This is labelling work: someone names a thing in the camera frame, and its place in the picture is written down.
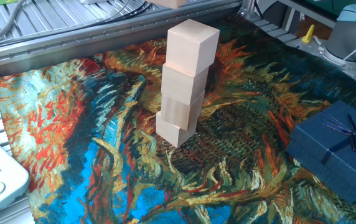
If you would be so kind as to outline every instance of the wooden block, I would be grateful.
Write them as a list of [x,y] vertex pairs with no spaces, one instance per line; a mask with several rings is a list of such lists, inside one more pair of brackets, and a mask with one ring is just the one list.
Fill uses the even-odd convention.
[[161,118],[161,111],[156,113],[156,133],[175,147],[179,147],[192,137],[196,132],[196,123],[191,125],[187,131],[168,123]]
[[186,0],[147,0],[147,2],[151,2],[159,6],[169,7],[171,9],[178,9],[186,3]]
[[208,67],[198,75],[192,76],[165,63],[161,78],[161,93],[183,104],[192,105],[204,91],[207,75]]
[[196,75],[214,63],[220,31],[191,19],[168,30],[166,63]]
[[197,123],[197,118],[202,113],[204,93],[203,91],[190,106],[162,95],[161,118],[187,131],[192,124]]

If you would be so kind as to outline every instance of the blue patch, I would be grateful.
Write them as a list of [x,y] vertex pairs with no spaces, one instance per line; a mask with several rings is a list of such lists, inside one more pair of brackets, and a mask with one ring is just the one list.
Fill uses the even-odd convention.
[[85,215],[83,205],[79,202],[80,199],[82,202],[86,202],[84,196],[87,192],[87,187],[90,184],[90,178],[92,175],[92,164],[93,160],[98,152],[98,146],[95,142],[91,142],[88,145],[88,151],[85,153],[85,158],[87,161],[84,163],[84,169],[81,171],[81,176],[84,178],[84,181],[75,187],[75,190],[70,192],[70,195],[65,200],[63,210],[65,211],[66,216],[64,217],[64,223],[71,223],[72,220],[76,220]]
[[123,221],[124,213],[127,209],[127,193],[120,191],[113,197],[113,211],[119,222]]
[[164,192],[156,190],[155,187],[145,189],[141,192],[136,202],[136,209],[131,210],[134,218],[140,220],[143,216],[148,214],[151,208],[161,205],[164,202]]
[[155,220],[149,222],[152,224],[186,224],[187,222],[182,219],[178,211],[164,212],[157,216]]
[[230,207],[207,208],[211,223],[225,223],[230,216]]

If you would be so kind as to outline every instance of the yellow object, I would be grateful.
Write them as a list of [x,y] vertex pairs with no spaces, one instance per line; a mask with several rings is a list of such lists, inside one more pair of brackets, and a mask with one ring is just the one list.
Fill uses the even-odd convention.
[[308,30],[308,33],[305,37],[303,37],[301,39],[301,41],[305,42],[305,43],[309,43],[311,41],[311,38],[312,38],[312,34],[314,33],[314,28],[315,28],[315,25],[311,25],[311,27],[309,28]]

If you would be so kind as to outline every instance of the blue gift box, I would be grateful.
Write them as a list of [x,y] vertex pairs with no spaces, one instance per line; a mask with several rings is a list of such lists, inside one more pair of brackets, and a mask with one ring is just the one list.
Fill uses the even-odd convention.
[[347,203],[356,201],[356,110],[338,101],[297,125],[287,152]]

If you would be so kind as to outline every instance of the blanket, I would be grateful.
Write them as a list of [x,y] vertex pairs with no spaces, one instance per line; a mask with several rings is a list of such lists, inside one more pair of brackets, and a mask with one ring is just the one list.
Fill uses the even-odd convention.
[[356,223],[285,153],[293,127],[356,81],[240,16],[220,29],[197,130],[156,134],[166,39],[0,77],[13,157],[37,223]]

